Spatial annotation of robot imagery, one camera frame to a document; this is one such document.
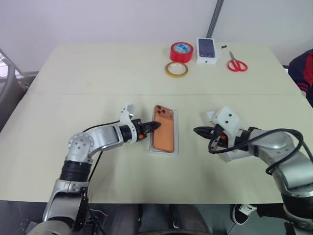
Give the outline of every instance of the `red tape roll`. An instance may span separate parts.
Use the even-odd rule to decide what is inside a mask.
[[[178,42],[171,45],[171,60],[187,63],[191,60],[194,48],[189,43]]]

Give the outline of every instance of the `beige table surface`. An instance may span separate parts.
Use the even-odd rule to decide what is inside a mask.
[[[187,63],[189,73],[169,77],[171,43],[68,43],[51,54],[30,90],[47,94],[300,94],[265,46],[225,43],[215,65]],[[229,51],[248,64],[246,72],[227,69]]]
[[[251,157],[231,163],[207,152],[193,128],[205,112],[227,105],[245,127],[301,131],[313,149],[313,109],[301,95],[34,94],[22,99],[0,133],[0,200],[46,202],[75,133],[119,119],[125,102],[150,121],[155,104],[179,112],[179,154],[150,154],[149,139],[107,151],[90,184],[93,203],[277,203],[266,164]]]

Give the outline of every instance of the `scissor blade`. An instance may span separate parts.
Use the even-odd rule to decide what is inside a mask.
[[[231,53],[231,51],[229,52],[229,54],[230,54],[230,57],[231,57],[231,59],[232,59],[232,60],[236,60],[236,58],[235,58],[234,54],[233,54],[233,53]]]

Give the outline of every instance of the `tape roll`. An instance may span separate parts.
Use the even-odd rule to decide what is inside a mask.
[[[192,52],[194,48],[189,43],[178,42],[171,45],[171,55],[172,61],[178,61],[182,63],[187,63],[191,60]]]
[[[173,72],[171,72],[172,66],[174,66],[174,65],[182,67],[184,69],[184,71],[181,72],[181,73],[173,73]],[[182,62],[174,61],[174,62],[170,62],[170,63],[168,63],[166,65],[165,71],[171,77],[180,78],[180,77],[184,77],[188,73],[188,67],[184,63],[182,63]]]

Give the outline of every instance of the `scissors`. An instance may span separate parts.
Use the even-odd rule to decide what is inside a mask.
[[[231,51],[229,52],[231,60],[228,62],[227,67],[230,71],[233,72],[244,72],[248,69],[248,65],[240,60],[236,60],[235,56]]]

